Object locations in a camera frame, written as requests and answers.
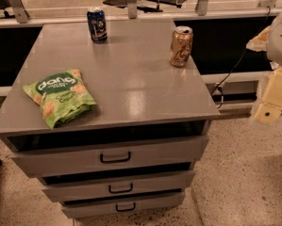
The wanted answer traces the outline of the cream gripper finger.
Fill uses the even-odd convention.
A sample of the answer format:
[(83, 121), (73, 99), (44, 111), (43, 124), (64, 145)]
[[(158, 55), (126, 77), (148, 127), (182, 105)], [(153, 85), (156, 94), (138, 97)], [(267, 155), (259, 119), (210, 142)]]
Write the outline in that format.
[(254, 120), (262, 124), (272, 124), (282, 114), (282, 67), (263, 80), (260, 90), (254, 106)]

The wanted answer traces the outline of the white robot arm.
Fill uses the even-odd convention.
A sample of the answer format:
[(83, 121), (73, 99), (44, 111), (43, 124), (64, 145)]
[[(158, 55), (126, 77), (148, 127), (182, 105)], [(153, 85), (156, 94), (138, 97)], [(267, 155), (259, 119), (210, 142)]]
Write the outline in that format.
[(262, 86), (253, 117), (259, 123), (272, 124), (282, 114), (282, 12), (273, 20), (269, 30), (267, 58), (279, 67), (268, 76), (266, 85)]

